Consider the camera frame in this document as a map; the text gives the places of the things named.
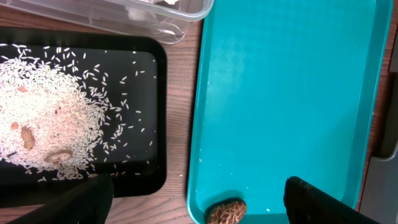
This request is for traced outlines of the brown food scrap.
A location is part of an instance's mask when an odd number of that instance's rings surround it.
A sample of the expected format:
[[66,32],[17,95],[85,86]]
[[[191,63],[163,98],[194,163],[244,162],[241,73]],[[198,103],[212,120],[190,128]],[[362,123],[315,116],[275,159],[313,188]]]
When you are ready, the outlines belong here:
[[225,200],[215,205],[208,217],[207,224],[238,224],[247,212],[246,202],[240,198]]

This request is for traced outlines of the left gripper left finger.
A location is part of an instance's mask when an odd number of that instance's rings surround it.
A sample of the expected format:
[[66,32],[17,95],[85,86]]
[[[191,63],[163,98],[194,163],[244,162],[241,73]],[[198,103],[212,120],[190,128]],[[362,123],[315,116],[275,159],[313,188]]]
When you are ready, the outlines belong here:
[[114,198],[108,174],[100,174],[10,224],[104,224]]

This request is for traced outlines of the white napkin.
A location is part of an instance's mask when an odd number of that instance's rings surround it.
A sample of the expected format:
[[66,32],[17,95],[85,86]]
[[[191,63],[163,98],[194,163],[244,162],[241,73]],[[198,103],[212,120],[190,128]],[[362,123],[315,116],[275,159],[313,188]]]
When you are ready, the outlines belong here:
[[[176,2],[179,2],[180,0],[140,0],[140,1],[149,4],[157,4],[160,6],[172,7],[173,5],[175,5]],[[127,10],[127,15],[130,18],[130,20],[133,21],[157,20],[157,16],[153,12],[147,12],[127,6],[125,7],[125,10]]]

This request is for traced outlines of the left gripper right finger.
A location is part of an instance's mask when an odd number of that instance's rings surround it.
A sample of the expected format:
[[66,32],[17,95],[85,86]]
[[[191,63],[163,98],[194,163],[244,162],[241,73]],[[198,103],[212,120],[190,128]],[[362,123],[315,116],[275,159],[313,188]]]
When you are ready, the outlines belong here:
[[296,176],[285,183],[284,205],[290,224],[379,224]]

